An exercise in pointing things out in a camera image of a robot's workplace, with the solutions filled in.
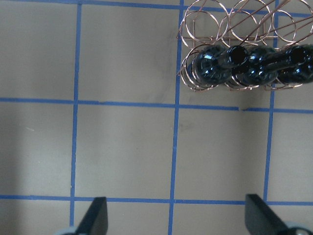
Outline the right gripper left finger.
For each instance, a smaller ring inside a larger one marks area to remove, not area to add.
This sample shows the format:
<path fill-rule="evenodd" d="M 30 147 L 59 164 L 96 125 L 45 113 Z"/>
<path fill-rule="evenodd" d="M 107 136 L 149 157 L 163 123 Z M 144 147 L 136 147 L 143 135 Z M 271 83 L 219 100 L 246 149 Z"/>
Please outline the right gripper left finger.
<path fill-rule="evenodd" d="M 108 210 L 106 197 L 96 197 L 85 213 L 74 235 L 106 235 Z"/>

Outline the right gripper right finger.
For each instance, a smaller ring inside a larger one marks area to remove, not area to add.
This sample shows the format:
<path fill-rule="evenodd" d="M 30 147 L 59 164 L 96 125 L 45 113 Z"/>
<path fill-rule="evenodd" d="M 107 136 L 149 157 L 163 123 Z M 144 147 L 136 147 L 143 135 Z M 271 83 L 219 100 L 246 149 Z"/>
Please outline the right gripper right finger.
<path fill-rule="evenodd" d="M 292 235 L 289 228 L 257 194 L 247 194 L 245 226 L 250 235 Z"/>

